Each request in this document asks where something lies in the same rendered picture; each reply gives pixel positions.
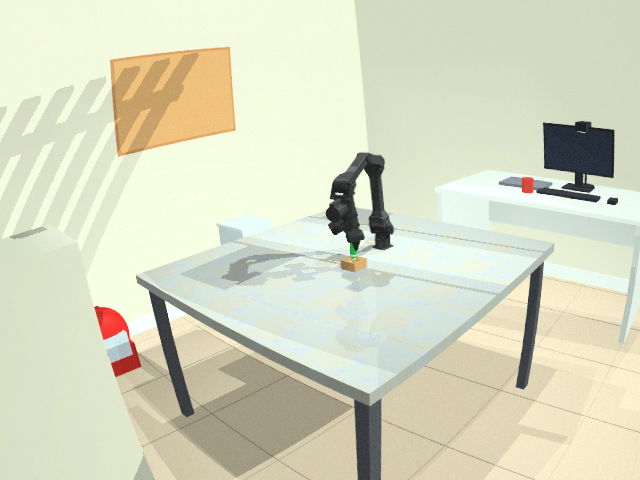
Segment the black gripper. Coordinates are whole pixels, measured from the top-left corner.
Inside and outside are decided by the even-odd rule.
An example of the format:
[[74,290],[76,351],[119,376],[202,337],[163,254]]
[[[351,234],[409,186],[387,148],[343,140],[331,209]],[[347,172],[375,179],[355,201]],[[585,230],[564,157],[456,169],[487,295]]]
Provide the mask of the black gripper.
[[349,230],[346,231],[344,228],[344,232],[346,233],[346,239],[348,243],[352,243],[355,251],[358,251],[361,240],[365,239],[365,235],[363,230],[359,229],[360,223],[358,221],[358,213],[357,210],[347,213],[342,220],[346,220],[349,226]]

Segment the tan wooden block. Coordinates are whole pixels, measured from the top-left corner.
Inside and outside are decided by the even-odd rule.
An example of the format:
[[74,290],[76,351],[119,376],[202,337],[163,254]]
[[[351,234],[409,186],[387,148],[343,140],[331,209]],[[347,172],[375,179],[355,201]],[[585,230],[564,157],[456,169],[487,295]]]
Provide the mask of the tan wooden block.
[[341,260],[341,269],[357,272],[368,267],[367,258],[356,256],[356,260],[352,260],[349,256]]

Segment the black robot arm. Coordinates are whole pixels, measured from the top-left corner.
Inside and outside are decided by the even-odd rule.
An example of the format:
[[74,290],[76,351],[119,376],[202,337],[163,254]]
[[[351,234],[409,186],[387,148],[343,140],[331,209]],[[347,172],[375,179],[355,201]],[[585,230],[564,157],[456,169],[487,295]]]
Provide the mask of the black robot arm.
[[[354,195],[357,187],[356,179],[364,169],[369,176],[372,213],[369,217],[369,226],[372,234],[375,234],[375,246],[379,250],[387,250],[390,245],[390,235],[394,233],[394,226],[384,209],[382,172],[385,160],[381,155],[358,152],[356,158],[348,166],[348,169],[338,175],[331,187],[330,199],[334,200],[326,210],[326,217],[333,235],[341,233],[344,228],[349,230],[346,220],[342,220],[347,213],[356,210]],[[343,194],[336,194],[343,193]]]

